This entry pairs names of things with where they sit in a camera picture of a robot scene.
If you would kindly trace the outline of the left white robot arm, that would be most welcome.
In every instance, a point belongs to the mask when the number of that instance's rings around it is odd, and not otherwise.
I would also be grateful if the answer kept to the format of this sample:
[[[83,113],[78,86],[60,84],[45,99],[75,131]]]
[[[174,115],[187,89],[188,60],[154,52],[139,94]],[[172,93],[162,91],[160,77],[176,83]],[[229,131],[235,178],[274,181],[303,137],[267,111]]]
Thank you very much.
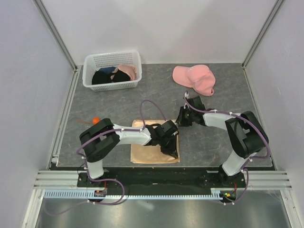
[[[103,184],[103,159],[118,145],[158,145],[163,154],[178,158],[178,134],[178,127],[171,120],[162,124],[146,124],[142,127],[124,127],[112,123],[109,118],[102,119],[79,136],[89,173],[88,182],[94,187]]]

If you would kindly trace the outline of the peach cloth napkin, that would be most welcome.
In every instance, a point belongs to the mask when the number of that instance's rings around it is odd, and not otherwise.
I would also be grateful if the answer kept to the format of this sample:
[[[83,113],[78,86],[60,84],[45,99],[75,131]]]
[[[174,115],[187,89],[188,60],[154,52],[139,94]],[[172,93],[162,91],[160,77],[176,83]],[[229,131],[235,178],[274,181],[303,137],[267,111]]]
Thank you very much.
[[[161,152],[160,145],[131,144],[130,161],[137,164],[171,164],[180,162],[179,137],[176,136],[176,153],[171,156]]]

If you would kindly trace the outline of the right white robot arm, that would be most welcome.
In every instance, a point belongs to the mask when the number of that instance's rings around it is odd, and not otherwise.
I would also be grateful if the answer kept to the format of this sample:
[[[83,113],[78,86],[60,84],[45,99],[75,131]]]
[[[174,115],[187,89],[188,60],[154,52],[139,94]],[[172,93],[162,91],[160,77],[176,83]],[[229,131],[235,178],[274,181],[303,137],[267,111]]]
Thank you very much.
[[[232,146],[232,153],[218,169],[218,183],[230,186],[235,176],[253,159],[270,157],[269,139],[252,111],[233,113],[206,109],[199,96],[189,97],[185,92],[185,105],[180,108],[176,123],[179,126],[202,126],[226,130]]]

